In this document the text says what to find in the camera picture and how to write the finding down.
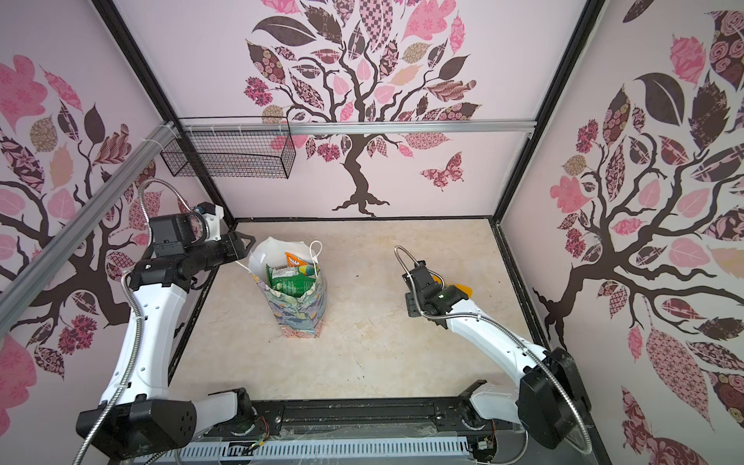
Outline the green snack bag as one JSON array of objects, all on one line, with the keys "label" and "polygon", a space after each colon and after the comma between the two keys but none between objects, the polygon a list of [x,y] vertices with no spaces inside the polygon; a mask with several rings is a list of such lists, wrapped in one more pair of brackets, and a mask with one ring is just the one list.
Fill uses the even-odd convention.
[{"label": "green snack bag", "polygon": [[267,279],[269,279],[271,290],[293,298],[300,298],[317,282],[312,265],[300,267],[270,267],[268,265]]}]

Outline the floral paper bag white handles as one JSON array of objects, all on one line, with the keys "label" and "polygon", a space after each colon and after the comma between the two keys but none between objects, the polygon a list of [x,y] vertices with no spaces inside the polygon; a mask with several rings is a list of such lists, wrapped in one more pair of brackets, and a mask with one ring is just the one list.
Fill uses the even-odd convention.
[{"label": "floral paper bag white handles", "polygon": [[[315,269],[317,282],[300,298],[286,296],[269,288],[267,266],[288,267],[285,253],[290,252],[306,259]],[[286,337],[316,338],[321,334],[325,307],[327,306],[327,279],[323,275],[320,256],[323,243],[314,240],[284,241],[267,238],[239,265],[247,270],[265,297],[282,333]]]}]

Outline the yellow snack bag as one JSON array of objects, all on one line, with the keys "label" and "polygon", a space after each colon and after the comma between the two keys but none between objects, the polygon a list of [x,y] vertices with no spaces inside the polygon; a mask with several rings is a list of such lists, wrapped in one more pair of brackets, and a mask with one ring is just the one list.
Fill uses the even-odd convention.
[{"label": "yellow snack bag", "polygon": [[459,291],[467,294],[467,296],[469,296],[469,298],[473,295],[473,290],[470,287],[467,287],[467,286],[461,285],[461,284],[453,284],[453,287],[455,287],[455,288],[459,289]]}]

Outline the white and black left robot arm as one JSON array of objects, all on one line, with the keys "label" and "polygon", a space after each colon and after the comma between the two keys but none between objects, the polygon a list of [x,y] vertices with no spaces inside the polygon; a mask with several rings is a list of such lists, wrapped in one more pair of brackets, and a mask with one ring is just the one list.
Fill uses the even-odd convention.
[{"label": "white and black left robot arm", "polygon": [[83,443],[112,460],[156,460],[199,434],[226,422],[253,422],[257,413],[245,389],[211,394],[200,401],[174,400],[169,367],[176,325],[194,278],[245,259],[256,240],[222,232],[221,216],[199,209],[147,220],[145,256],[121,277],[131,316],[114,374],[99,405],[79,414]]}]

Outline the orange white snack bag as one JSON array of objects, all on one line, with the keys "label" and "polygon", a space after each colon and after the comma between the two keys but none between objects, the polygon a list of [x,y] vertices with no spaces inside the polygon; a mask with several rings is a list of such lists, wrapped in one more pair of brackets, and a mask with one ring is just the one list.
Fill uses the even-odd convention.
[{"label": "orange white snack bag", "polygon": [[286,252],[285,256],[288,267],[308,267],[308,265],[311,265],[306,259],[302,259],[296,254]]}]

